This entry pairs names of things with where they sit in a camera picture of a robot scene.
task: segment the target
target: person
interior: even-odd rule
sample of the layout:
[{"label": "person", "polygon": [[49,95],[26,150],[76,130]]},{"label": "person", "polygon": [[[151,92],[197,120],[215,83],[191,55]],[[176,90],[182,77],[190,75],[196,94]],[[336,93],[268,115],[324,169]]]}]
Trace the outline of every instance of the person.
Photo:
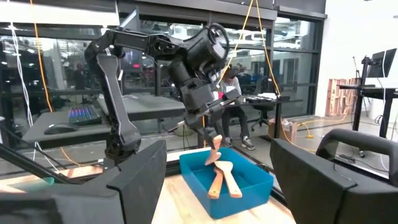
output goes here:
[{"label": "person", "polygon": [[73,72],[73,81],[75,82],[76,90],[85,90],[85,77],[83,74],[83,65],[81,63],[76,64],[76,70]]},{"label": "person", "polygon": [[[227,68],[227,71],[225,72],[225,75],[220,82],[220,90],[223,93],[226,93],[234,88],[238,90],[240,95],[242,95],[241,87],[239,86],[239,80],[235,75],[235,71],[231,68]],[[231,136],[229,134],[229,120],[231,116],[238,117],[239,119],[239,123],[241,125],[242,147],[245,147],[248,150],[255,150],[254,145],[249,139],[248,117],[240,106],[225,108],[221,116],[222,130],[219,131],[221,132],[219,134],[221,134],[223,137],[224,145],[232,145]]]}]

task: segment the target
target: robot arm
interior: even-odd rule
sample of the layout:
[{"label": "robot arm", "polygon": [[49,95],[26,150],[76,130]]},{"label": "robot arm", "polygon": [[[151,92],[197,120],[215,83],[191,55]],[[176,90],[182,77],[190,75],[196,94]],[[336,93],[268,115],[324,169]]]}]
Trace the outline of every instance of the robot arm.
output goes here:
[{"label": "robot arm", "polygon": [[218,33],[229,40],[226,31],[219,24],[204,27],[196,36],[172,42],[166,35],[147,35],[125,30],[107,30],[99,39],[93,40],[85,50],[85,59],[97,74],[111,125],[111,144],[107,146],[106,157],[119,163],[134,154],[141,143],[137,128],[129,122],[117,82],[119,59],[124,57],[123,47],[141,50],[155,60],[170,60],[170,78],[177,88],[186,112],[184,122],[196,132],[204,135],[211,144],[214,134],[203,129],[204,115],[219,114],[223,105],[235,101],[239,94],[231,91],[223,99],[215,100],[212,71],[223,68],[228,51],[217,41]]}]

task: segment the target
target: wooden utensil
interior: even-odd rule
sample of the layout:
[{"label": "wooden utensil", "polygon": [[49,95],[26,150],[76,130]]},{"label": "wooden utensil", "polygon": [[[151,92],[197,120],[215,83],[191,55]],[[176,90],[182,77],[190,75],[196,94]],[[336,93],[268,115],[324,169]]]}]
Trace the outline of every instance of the wooden utensil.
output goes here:
[{"label": "wooden utensil", "polygon": [[239,189],[234,177],[232,176],[232,162],[229,161],[215,161],[217,168],[223,171],[226,185],[228,186],[229,196],[232,198],[241,198],[242,191]]},{"label": "wooden utensil", "polygon": [[214,172],[216,172],[216,177],[207,193],[207,197],[210,199],[218,199],[220,197],[221,186],[223,185],[224,174],[219,168],[214,167]]},{"label": "wooden utensil", "polygon": [[221,135],[217,135],[216,137],[213,138],[214,148],[210,149],[210,155],[205,162],[206,166],[214,163],[214,161],[217,161],[217,159],[221,157],[221,153],[218,152],[218,149],[220,148],[221,145],[221,140],[223,140],[223,137]]}]

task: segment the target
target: keyboard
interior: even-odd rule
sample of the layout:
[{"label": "keyboard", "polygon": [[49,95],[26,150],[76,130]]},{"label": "keyboard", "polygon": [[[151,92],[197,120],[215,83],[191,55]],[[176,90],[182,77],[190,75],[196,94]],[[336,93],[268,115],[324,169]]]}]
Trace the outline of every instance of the keyboard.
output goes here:
[{"label": "keyboard", "polygon": [[78,126],[101,124],[102,117],[93,105],[78,105],[69,109],[69,123]]}]

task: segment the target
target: black chair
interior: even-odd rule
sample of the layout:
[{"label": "black chair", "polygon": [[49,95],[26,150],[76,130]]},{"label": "black chair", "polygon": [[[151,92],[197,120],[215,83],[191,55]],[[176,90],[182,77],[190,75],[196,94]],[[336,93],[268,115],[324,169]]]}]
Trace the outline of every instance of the black chair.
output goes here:
[{"label": "black chair", "polygon": [[[257,95],[259,93],[274,93],[274,85],[272,83],[272,80],[266,77],[258,78],[254,95]],[[254,127],[256,127],[257,125],[259,125],[260,127],[262,127],[262,124],[269,125],[268,111],[274,110],[275,104],[264,105],[264,106],[253,106],[253,108],[260,111],[260,118],[251,126],[251,131],[254,131]]]}]

